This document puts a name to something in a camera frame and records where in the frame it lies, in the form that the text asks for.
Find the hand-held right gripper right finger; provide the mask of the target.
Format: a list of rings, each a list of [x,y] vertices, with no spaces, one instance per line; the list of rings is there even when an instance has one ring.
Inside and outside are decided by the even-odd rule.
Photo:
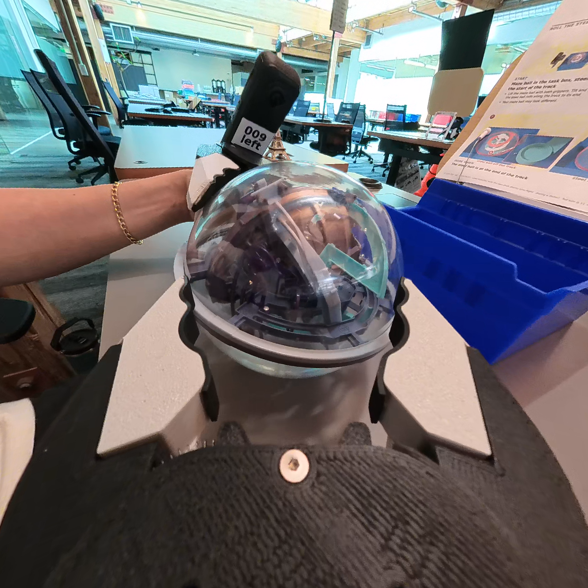
[[[385,431],[386,447],[491,458],[465,340],[412,281],[401,286],[396,316],[403,332],[380,362],[371,421]]]

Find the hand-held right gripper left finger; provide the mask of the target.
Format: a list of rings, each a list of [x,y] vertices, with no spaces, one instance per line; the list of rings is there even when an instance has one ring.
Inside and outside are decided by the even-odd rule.
[[[210,447],[202,356],[180,337],[189,310],[178,279],[122,339],[97,454],[160,442],[173,457]]]

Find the clear plastic maze ball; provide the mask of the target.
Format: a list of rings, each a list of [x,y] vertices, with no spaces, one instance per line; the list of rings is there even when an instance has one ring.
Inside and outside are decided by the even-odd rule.
[[[334,186],[242,172],[195,212],[182,298],[199,329],[251,369],[361,363],[391,345],[403,258],[385,207]]]

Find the person's left forearm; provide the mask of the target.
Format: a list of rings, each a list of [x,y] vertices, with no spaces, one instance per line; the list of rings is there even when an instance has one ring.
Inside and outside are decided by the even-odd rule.
[[[2,188],[1,286],[55,276],[129,246],[116,188]]]

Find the person's left hand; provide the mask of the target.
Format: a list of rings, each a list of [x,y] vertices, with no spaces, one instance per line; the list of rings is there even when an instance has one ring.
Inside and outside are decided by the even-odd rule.
[[[194,221],[195,213],[187,205],[190,176],[190,170],[182,169],[137,180],[131,231],[136,239]]]

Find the white desk with wooden edge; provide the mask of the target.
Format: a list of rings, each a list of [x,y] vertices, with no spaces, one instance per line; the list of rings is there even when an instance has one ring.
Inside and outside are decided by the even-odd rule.
[[[192,170],[198,149],[221,143],[223,136],[220,129],[127,126],[115,160],[116,174],[119,179],[142,179]],[[285,150],[290,160],[261,159],[262,178],[329,186],[353,179],[348,164],[339,159],[287,143]]]

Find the wooden column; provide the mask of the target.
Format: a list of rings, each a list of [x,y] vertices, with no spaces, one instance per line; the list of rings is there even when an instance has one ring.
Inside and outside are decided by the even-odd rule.
[[[341,36],[342,36],[342,33],[332,31],[332,41],[331,41],[331,46],[330,46],[329,62],[328,62],[327,77],[326,77],[325,92],[324,92],[324,103],[326,103],[327,99],[331,98],[333,95],[334,78],[335,78],[335,73],[336,73],[337,58],[338,58],[338,52],[339,52],[339,43],[340,43]]]

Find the rows of wooden office desks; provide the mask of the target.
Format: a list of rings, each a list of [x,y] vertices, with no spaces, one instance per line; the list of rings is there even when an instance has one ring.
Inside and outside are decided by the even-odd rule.
[[[133,99],[129,99],[129,105],[127,106],[127,117],[128,119],[150,119],[159,122],[204,122],[208,125],[212,125],[212,128],[214,129],[219,129],[217,126],[217,119],[219,118],[218,116],[208,116],[206,114],[189,112],[187,109],[167,108],[161,105],[157,105],[153,101],[151,101],[149,104],[147,102],[142,103]],[[317,118],[308,116],[300,117],[287,115],[285,118],[285,123],[309,128],[351,128],[351,125],[345,122],[326,122],[324,120],[318,120]],[[366,132],[366,136],[370,138],[377,138],[382,141],[422,146],[427,149],[433,149],[442,152],[447,151],[451,146],[454,146],[454,143],[450,141],[443,141],[430,136],[425,137],[423,133],[418,132],[369,130]]]

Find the group of black office chairs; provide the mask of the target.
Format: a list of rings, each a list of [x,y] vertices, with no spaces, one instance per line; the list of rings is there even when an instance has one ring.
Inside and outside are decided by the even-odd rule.
[[[364,105],[351,102],[342,102],[337,114],[301,116],[305,112],[302,104],[298,102],[294,112],[287,115],[281,126],[282,138],[291,144],[303,143],[315,130],[318,138],[311,142],[312,149],[327,156],[351,156],[354,162],[365,156],[373,163],[365,148],[376,139],[368,135],[375,126],[381,125],[383,130],[408,130],[412,123],[418,122],[418,118],[407,113],[405,105],[388,105],[383,117],[376,117],[368,116]]]

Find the black water bottle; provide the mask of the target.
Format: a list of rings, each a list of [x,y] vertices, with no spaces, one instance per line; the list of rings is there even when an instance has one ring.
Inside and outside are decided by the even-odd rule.
[[[98,363],[99,333],[89,318],[72,318],[57,327],[50,345],[76,374],[87,374]]]

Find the blue plastic bin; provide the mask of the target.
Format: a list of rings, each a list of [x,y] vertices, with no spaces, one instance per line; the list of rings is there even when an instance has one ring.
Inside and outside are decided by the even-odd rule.
[[[405,278],[495,364],[587,312],[587,222],[442,179],[385,205]]]

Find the black and white floor sign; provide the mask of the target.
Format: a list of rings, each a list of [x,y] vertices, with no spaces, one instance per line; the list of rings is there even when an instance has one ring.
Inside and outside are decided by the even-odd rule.
[[[419,162],[402,158],[394,187],[405,192],[414,193],[420,189],[421,181]]]

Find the black and beige divider panel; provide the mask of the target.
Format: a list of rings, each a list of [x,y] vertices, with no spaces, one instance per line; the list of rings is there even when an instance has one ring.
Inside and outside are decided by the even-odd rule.
[[[454,112],[464,118],[475,110],[494,13],[490,9],[442,24],[439,67],[433,76],[427,106],[429,115]]]

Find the printed instruction sheet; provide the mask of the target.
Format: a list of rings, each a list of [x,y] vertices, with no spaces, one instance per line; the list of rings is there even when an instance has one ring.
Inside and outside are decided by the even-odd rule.
[[[437,177],[587,219],[587,1],[562,1]]]

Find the silver air duct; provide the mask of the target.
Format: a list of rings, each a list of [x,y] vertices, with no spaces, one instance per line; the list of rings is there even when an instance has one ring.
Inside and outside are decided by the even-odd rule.
[[[144,51],[148,49],[170,49],[192,54],[217,55],[245,61],[254,61],[263,52],[262,49],[246,48],[230,43],[148,31],[128,25],[107,23],[102,24],[101,28],[108,42],[118,43],[123,47],[135,47]]]

